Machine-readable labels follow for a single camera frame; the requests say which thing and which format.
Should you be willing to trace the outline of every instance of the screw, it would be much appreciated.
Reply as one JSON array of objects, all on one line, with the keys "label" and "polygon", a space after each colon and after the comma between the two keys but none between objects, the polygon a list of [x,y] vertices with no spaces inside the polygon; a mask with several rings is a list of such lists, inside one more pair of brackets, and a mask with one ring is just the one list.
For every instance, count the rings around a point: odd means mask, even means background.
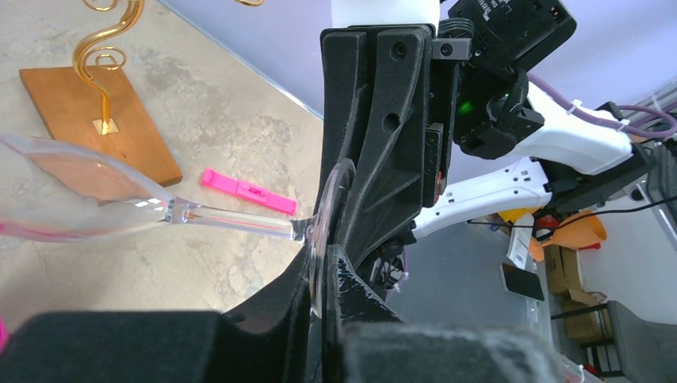
[{"label": "screw", "polygon": [[451,56],[451,53],[453,52],[453,48],[449,44],[442,44],[440,47],[440,53],[444,57],[449,57]]}]

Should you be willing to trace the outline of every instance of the wooden base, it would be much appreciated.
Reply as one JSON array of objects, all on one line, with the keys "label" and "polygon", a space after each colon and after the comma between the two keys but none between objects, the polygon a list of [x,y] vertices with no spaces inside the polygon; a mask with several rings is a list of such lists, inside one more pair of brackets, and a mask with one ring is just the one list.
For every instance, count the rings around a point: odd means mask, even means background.
[{"label": "wooden base", "polygon": [[118,70],[90,67],[111,97],[111,115],[118,132],[102,136],[101,98],[73,68],[21,69],[19,75],[53,139],[85,146],[126,163],[162,186],[183,177],[141,100]]}]

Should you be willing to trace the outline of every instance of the pink marker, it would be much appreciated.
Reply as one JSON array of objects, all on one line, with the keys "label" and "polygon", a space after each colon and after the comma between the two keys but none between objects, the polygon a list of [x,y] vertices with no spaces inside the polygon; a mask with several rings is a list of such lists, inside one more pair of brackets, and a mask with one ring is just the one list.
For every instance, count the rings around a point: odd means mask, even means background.
[{"label": "pink marker", "polygon": [[252,201],[253,203],[257,203],[270,209],[281,211],[282,213],[287,213],[289,215],[296,214],[296,201],[293,199],[271,193],[266,188],[245,181],[234,180],[233,178],[215,172],[214,169],[208,168],[204,171],[200,184]]}]

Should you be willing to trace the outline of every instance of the gray floor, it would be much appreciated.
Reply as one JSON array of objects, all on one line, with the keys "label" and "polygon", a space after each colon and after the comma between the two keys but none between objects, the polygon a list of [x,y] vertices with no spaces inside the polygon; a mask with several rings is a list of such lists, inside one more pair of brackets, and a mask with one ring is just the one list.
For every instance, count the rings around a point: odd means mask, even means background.
[{"label": "gray floor", "polygon": [[461,223],[407,247],[410,277],[388,303],[405,320],[445,325],[527,326],[526,298],[505,290],[508,237]]}]

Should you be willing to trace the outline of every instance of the black foam pad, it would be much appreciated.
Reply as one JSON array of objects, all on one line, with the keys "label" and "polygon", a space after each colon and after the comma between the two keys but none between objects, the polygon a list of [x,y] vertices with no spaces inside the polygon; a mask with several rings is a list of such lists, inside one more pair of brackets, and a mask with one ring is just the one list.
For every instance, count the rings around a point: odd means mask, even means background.
[{"label": "black foam pad", "polygon": [[214,312],[58,313],[29,320],[0,353],[0,381],[223,380]]}]

